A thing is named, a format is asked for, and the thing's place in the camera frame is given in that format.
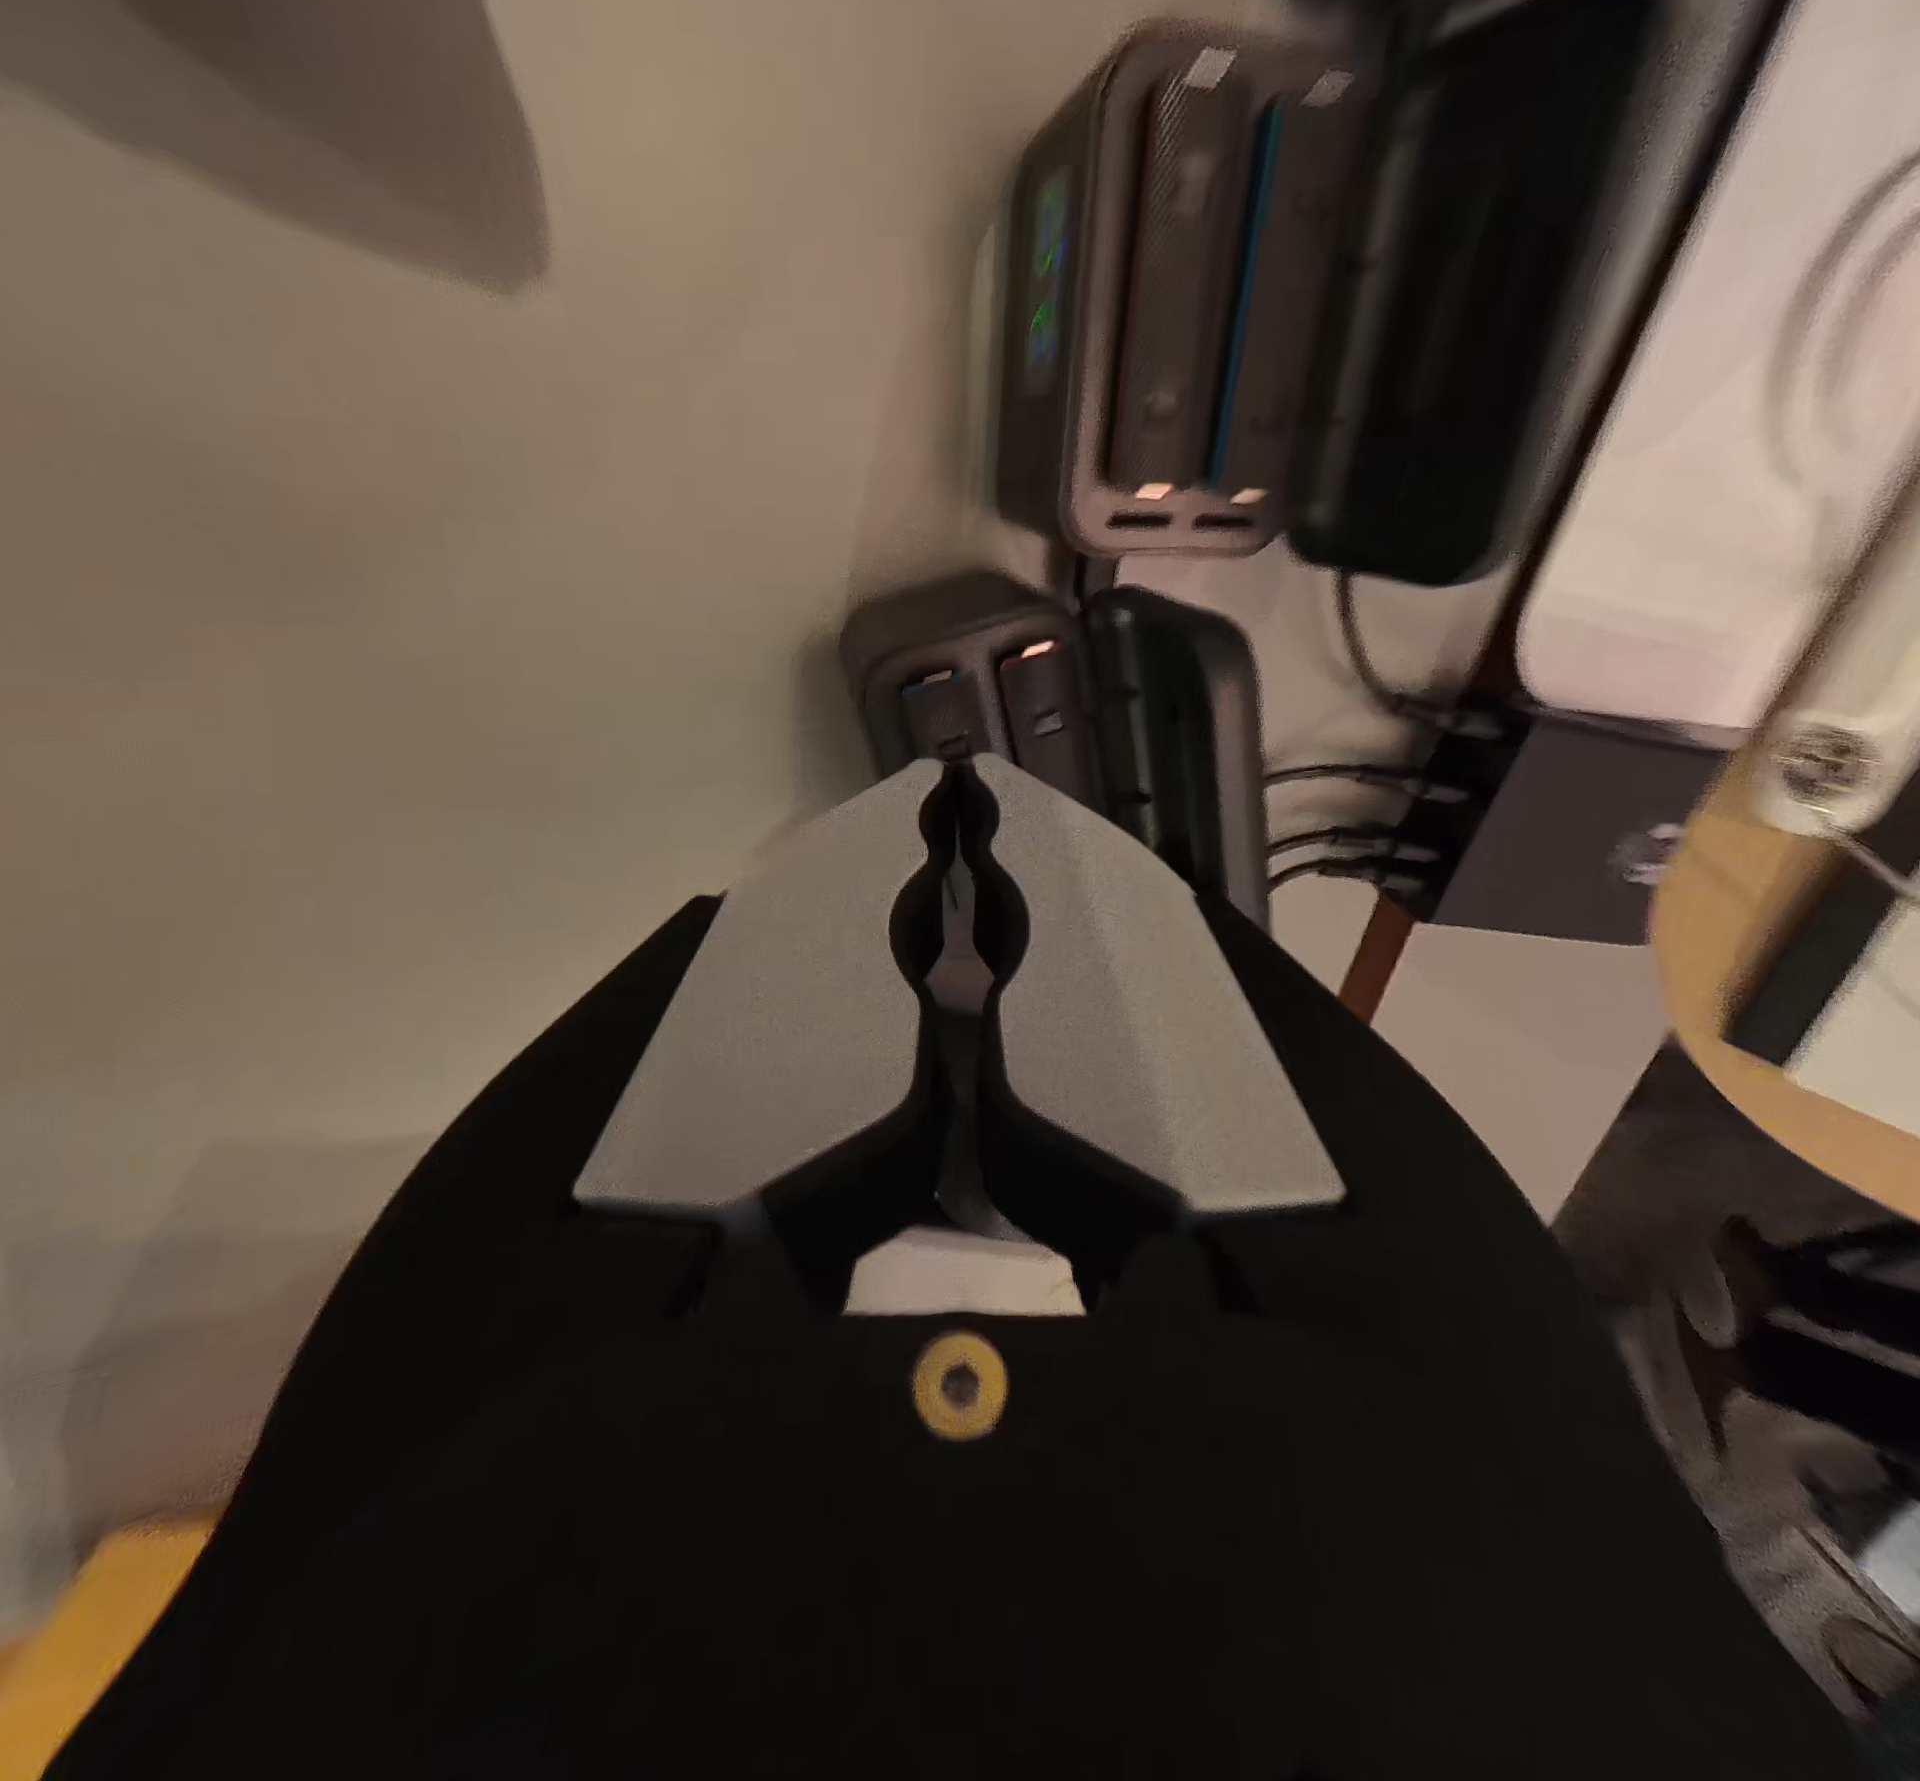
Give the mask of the blue-edged black battery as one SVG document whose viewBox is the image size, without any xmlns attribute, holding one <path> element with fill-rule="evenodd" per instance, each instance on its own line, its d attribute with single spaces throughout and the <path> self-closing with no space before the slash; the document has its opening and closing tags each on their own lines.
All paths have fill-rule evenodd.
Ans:
<svg viewBox="0 0 1920 1781">
<path fill-rule="evenodd" d="M 1329 66 L 1255 124 L 1209 475 L 1237 516 L 1273 499 L 1288 465 L 1363 124 L 1354 85 Z"/>
<path fill-rule="evenodd" d="M 972 675 L 934 669 L 898 689 L 910 759 L 967 762 L 990 752 L 992 734 Z"/>
</svg>

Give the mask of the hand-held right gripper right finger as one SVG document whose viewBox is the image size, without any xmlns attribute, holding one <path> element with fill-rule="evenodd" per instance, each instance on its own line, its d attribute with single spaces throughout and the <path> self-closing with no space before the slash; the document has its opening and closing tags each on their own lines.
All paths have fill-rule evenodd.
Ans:
<svg viewBox="0 0 1920 1781">
<path fill-rule="evenodd" d="M 1200 894 L 997 755 L 969 767 L 975 1158 L 1091 1307 L 1154 1240 L 1331 1215 L 1348 1184 Z"/>
</svg>

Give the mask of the yellow plastic bin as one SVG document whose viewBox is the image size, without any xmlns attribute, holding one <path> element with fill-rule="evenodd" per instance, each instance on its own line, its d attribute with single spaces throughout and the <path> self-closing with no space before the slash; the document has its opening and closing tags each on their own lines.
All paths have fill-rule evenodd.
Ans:
<svg viewBox="0 0 1920 1781">
<path fill-rule="evenodd" d="M 111 1531 L 33 1634 L 2 1649 L 2 1777 L 40 1780 L 199 1560 L 220 1511 Z"/>
</svg>

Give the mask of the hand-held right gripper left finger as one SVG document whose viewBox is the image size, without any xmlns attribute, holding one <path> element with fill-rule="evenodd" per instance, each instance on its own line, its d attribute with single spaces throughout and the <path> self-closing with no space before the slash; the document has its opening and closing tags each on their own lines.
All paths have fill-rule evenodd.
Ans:
<svg viewBox="0 0 1920 1781">
<path fill-rule="evenodd" d="M 932 1209 L 954 1087 L 946 945 L 956 772 L 915 762 L 760 855 L 717 904 L 573 1197 L 776 1243 L 839 1309 Z"/>
</svg>

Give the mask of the black power hub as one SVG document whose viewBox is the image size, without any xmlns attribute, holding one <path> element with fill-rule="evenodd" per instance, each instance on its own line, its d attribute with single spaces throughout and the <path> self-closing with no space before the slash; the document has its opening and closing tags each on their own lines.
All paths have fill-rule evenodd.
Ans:
<svg viewBox="0 0 1920 1781">
<path fill-rule="evenodd" d="M 1443 930 L 1641 945 L 1655 890 L 1725 736 L 1562 712 L 1504 712 L 1498 739 L 1448 739 L 1400 844 L 1406 910 Z"/>
</svg>

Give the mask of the instruction sheet on wooden stand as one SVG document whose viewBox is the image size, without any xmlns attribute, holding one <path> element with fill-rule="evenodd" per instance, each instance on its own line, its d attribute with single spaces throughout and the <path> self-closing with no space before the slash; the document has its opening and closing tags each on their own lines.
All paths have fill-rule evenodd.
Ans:
<svg viewBox="0 0 1920 1781">
<path fill-rule="evenodd" d="M 1760 827 L 1772 706 L 1916 497 L 1919 0 L 1786 0 L 1521 619 L 1552 712 L 1725 752 L 1635 890 L 1667 1034 L 1811 1167 L 1916 1215 L 1916 1140 L 1733 1048 L 1724 1013 L 1827 859 Z"/>
</svg>

